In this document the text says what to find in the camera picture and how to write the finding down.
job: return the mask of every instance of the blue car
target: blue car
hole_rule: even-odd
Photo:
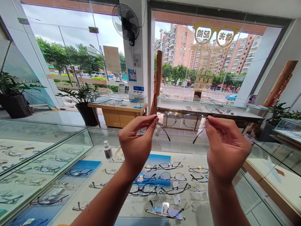
[[[232,94],[232,95],[226,96],[225,98],[226,98],[227,100],[236,100],[236,97],[237,97],[237,94]]]

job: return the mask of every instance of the wall-mounted fan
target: wall-mounted fan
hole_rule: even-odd
[[[133,10],[124,4],[113,8],[112,20],[116,31],[125,40],[129,40],[131,46],[135,45],[135,39],[139,35],[139,21]]]

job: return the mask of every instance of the fan grille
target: fan grille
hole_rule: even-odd
[[[125,24],[122,21],[127,20],[131,25],[131,31],[135,34],[135,39],[139,35],[139,21],[133,10],[124,4],[116,5],[112,12],[112,21],[116,31],[121,37],[129,40],[129,31],[126,29]]]

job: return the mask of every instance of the hand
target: hand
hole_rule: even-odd
[[[136,177],[142,170],[151,152],[151,141],[158,118],[156,115],[139,116],[118,132],[119,142],[124,153],[126,169]],[[147,127],[144,135],[137,131]]]
[[[210,147],[207,162],[210,178],[230,184],[251,152],[251,144],[230,119],[208,116],[206,133]]]

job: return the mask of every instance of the sky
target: sky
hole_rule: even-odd
[[[49,43],[57,42],[62,45],[72,46],[80,43],[85,46],[92,44],[98,50],[99,45],[114,46],[124,53],[123,38],[115,30],[112,16],[110,15],[26,4],[22,4],[22,7],[28,17],[34,35],[43,38]],[[89,26],[97,27],[99,34],[90,33],[88,30]],[[160,38],[160,29],[167,32],[170,31],[170,23],[156,21],[155,38]],[[246,33],[241,33],[239,38],[245,38],[247,35]]]

